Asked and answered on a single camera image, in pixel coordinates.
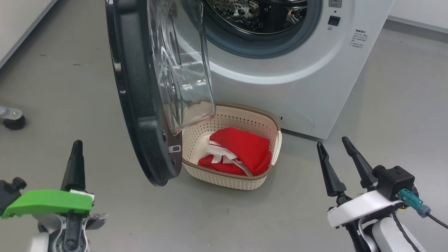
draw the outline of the black cable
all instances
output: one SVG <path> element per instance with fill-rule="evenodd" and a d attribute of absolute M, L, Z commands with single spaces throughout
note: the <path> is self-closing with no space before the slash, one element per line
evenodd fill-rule
<path fill-rule="evenodd" d="M 417 246 L 415 246 L 415 244 L 411 241 L 411 239 L 409 238 L 409 236 L 406 234 L 405 230 L 403 229 L 403 226 L 401 225 L 400 221 L 398 220 L 398 218 L 396 217 L 395 211 L 392 208 L 392 217 L 393 220 L 396 223 L 396 226 L 398 227 L 398 229 L 401 231 L 401 233 L 403 234 L 404 238 L 406 239 L 406 241 L 411 244 L 412 248 L 415 250 L 415 252 L 420 252 L 420 250 L 417 248 Z"/>
<path fill-rule="evenodd" d="M 431 218 L 433 221 L 439 223 L 442 227 L 448 229 L 448 225 L 446 225 L 445 223 L 441 222 L 439 219 L 437 219 L 436 217 L 432 216 L 430 213 L 426 213 L 426 215 Z"/>

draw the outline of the red cloth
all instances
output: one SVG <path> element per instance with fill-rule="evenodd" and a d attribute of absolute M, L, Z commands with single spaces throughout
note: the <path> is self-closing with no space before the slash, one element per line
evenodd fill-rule
<path fill-rule="evenodd" d="M 269 167 L 272 153 L 269 151 L 269 140 L 249 132 L 226 128 L 218 130 L 210 136 L 215 141 L 233 152 L 249 169 L 253 176 L 263 174 Z M 246 176 L 235 164 L 212 164 L 213 155 L 201 158 L 198 165 L 213 170 Z"/>

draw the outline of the basket rim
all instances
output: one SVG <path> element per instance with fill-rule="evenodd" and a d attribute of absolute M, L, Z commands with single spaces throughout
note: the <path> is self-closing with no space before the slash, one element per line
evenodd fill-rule
<path fill-rule="evenodd" d="M 265 117 L 269 118 L 271 121 L 273 121 L 275 123 L 275 125 L 277 127 L 278 134 L 280 134 L 280 125 L 279 125 L 279 123 L 277 122 L 277 120 L 275 120 L 274 118 L 272 118 L 268 114 L 265 114 L 263 112 L 260 112 L 260 111 L 254 110 L 254 109 L 249 109 L 249 108 L 245 108 L 245 107 L 241 107 L 241 106 L 235 106 L 235 105 L 216 104 L 216 106 L 217 107 L 231 108 L 231 109 L 246 110 L 246 111 L 249 111 L 249 112 L 253 112 L 253 113 L 265 116 Z M 185 165 L 191 166 L 193 168 L 199 169 L 201 171 L 211 173 L 211 174 L 215 174 L 215 175 L 219 175 L 219 176 L 223 176 L 223 177 L 227 177 L 227 178 L 236 178 L 236 179 L 249 180 L 249 181 L 262 179 L 262 178 L 266 177 L 268 174 L 270 174 L 271 171 L 274 169 L 273 165 L 269 165 L 268 169 L 263 174 L 249 178 L 247 176 L 234 175 L 234 174 L 229 174 L 229 173 L 224 173 L 224 172 L 220 172 L 220 171 L 211 170 L 209 168 L 205 168 L 205 167 L 193 164 L 192 162 L 187 161 L 183 157 L 182 157 L 182 163 L 184 163 Z"/>

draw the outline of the beige plastic basket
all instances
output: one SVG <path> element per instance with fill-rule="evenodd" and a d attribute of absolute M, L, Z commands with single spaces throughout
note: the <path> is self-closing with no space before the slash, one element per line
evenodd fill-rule
<path fill-rule="evenodd" d="M 269 140 L 269 151 L 272 153 L 272 159 L 269 168 L 265 173 L 256 177 L 246 177 L 240 175 L 227 174 L 214 171 L 191 163 L 194 147 L 198 139 L 205 133 L 215 132 L 219 129 L 234 127 L 239 130 L 248 131 L 252 134 L 262 136 Z M 216 107 L 216 116 L 207 122 L 203 122 L 182 132 L 183 154 L 182 163 L 188 173 L 193 177 L 209 183 L 240 190 L 253 190 L 260 187 L 266 180 L 267 175 L 272 171 L 276 164 L 280 147 L 281 132 L 278 123 L 270 116 L 256 112 L 254 110 L 243 109 L 239 107 L 218 105 Z"/>

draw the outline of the basket handle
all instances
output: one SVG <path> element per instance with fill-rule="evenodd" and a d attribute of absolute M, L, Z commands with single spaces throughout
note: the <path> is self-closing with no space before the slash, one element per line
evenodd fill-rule
<path fill-rule="evenodd" d="M 280 146 L 281 146 L 281 139 L 282 139 L 281 131 L 279 130 L 278 134 L 277 134 L 276 144 L 275 144 L 275 147 L 274 147 L 274 153 L 272 154 L 272 162 L 271 162 L 272 166 L 274 166 L 276 164 L 277 158 L 279 157 Z"/>

